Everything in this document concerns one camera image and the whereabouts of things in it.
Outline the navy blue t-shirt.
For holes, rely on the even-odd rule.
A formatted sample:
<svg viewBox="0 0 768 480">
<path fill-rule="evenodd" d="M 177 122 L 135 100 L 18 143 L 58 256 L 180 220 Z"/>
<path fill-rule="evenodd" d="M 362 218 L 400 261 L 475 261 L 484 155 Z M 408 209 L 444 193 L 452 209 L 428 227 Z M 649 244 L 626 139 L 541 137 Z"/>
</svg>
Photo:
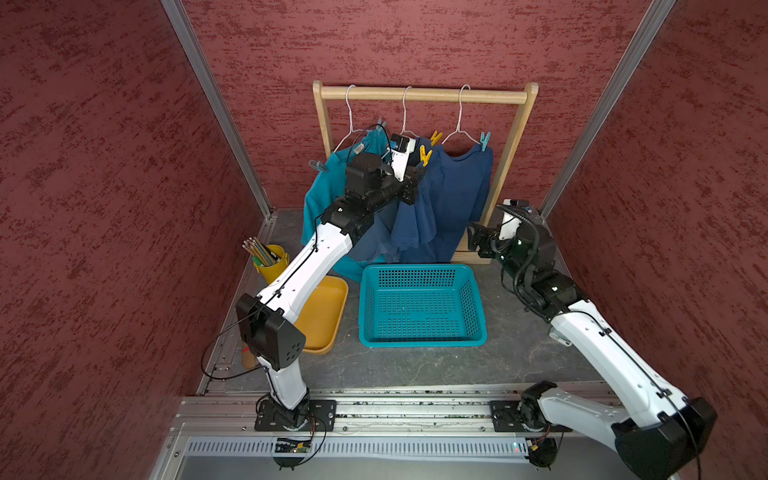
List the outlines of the navy blue t-shirt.
<svg viewBox="0 0 768 480">
<path fill-rule="evenodd" d="M 494 152 L 473 145 L 452 156 L 441 145 L 420 144 L 430 155 L 414 204 L 400 203 L 391 243 L 406 264 L 448 263 L 467 225 L 480 220 L 490 189 Z"/>
</svg>

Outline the teal clothespin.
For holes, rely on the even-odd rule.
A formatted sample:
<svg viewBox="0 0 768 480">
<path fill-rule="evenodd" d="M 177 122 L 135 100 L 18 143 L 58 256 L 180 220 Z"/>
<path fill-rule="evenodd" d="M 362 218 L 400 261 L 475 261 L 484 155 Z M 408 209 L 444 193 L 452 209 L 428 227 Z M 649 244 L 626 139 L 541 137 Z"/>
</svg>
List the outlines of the teal clothespin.
<svg viewBox="0 0 768 480">
<path fill-rule="evenodd" d="M 481 133 L 479 144 L 481 145 L 482 151 L 485 151 L 487 149 L 490 137 L 491 137 L 490 131 Z"/>
</svg>

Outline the grey clothespin on teal shoulder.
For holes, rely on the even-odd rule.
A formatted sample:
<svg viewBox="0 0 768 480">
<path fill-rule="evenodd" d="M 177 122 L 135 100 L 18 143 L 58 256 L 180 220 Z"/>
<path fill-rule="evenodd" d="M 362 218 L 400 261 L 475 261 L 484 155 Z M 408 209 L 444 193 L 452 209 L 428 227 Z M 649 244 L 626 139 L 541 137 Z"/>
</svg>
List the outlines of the grey clothespin on teal shoulder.
<svg viewBox="0 0 768 480">
<path fill-rule="evenodd" d="M 322 162 L 322 161 L 310 160 L 308 162 L 308 166 L 310 168 L 318 171 L 318 172 L 328 172 L 329 171 L 327 165 L 324 162 Z"/>
</svg>

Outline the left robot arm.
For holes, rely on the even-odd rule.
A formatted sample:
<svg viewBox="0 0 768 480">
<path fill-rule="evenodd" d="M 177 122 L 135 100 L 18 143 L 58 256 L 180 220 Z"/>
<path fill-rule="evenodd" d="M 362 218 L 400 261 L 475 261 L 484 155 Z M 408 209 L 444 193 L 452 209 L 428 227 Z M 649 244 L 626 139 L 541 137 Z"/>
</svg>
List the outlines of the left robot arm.
<svg viewBox="0 0 768 480">
<path fill-rule="evenodd" d="M 265 370 L 270 386 L 268 405 L 287 430 L 311 422 L 309 390 L 299 357 L 306 344 L 296 321 L 321 280 L 373 226 L 375 213 L 398 201 L 415 203 L 427 168 L 407 154 L 387 163 L 364 153 L 346 166 L 344 194 L 314 221 L 314 234 L 286 269 L 256 296 L 236 303 L 241 339 Z"/>
</svg>

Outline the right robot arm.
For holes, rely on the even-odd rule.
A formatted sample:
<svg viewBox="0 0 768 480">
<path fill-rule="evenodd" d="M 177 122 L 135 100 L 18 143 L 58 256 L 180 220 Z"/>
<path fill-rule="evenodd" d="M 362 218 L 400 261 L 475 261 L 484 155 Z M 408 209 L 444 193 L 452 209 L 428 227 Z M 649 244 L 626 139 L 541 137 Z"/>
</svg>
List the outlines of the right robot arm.
<svg viewBox="0 0 768 480">
<path fill-rule="evenodd" d="M 513 419 L 533 433 L 529 461 L 548 467 L 563 427 L 616 452 L 640 479 L 669 479 L 701 455 L 717 420 L 702 397 L 690 398 L 656 372 L 603 318 L 577 283 L 555 266 L 557 245 L 523 202 L 500 205 L 502 222 L 467 226 L 470 251 L 500 264 L 500 283 L 543 320 L 556 342 L 576 348 L 618 397 L 618 407 L 540 381 L 520 395 Z"/>
</svg>

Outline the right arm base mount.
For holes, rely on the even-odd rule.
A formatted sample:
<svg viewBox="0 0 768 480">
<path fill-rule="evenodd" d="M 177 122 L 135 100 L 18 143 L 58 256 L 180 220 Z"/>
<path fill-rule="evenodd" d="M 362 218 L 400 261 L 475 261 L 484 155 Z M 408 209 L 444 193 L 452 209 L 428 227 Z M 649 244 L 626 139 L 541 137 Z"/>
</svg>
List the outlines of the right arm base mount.
<svg viewBox="0 0 768 480">
<path fill-rule="evenodd" d="M 495 400 L 488 403 L 496 433 L 523 433 L 543 436 L 545 433 L 568 433 L 571 429 L 552 424 L 527 402 Z"/>
</svg>

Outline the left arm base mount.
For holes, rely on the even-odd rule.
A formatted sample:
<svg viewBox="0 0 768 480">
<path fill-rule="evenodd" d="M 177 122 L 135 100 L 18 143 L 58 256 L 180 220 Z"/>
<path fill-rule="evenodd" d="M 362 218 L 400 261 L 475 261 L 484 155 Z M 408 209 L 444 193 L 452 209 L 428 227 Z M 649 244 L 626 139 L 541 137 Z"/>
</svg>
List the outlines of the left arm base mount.
<svg viewBox="0 0 768 480">
<path fill-rule="evenodd" d="M 256 432 L 331 432 L 338 403 L 334 400 L 304 399 L 291 410 L 267 397 L 256 406 Z"/>
</svg>

